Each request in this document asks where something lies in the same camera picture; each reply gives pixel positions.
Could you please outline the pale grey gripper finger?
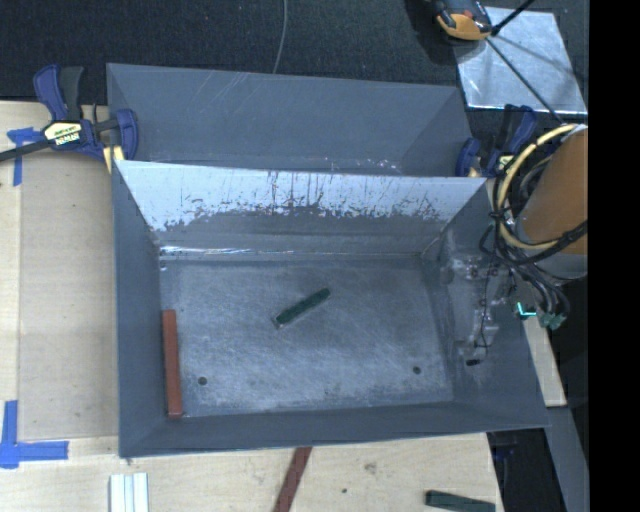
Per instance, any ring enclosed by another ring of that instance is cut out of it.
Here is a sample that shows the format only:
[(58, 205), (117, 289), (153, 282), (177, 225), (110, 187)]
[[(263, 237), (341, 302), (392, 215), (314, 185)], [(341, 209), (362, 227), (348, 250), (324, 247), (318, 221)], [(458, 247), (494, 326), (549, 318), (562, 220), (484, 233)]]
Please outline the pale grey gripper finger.
[(497, 324), (483, 324), (457, 343), (458, 354), (462, 358), (486, 358), (500, 327)]
[(439, 269), (439, 283), (479, 285), (496, 276), (496, 268), (483, 258), (450, 258)]

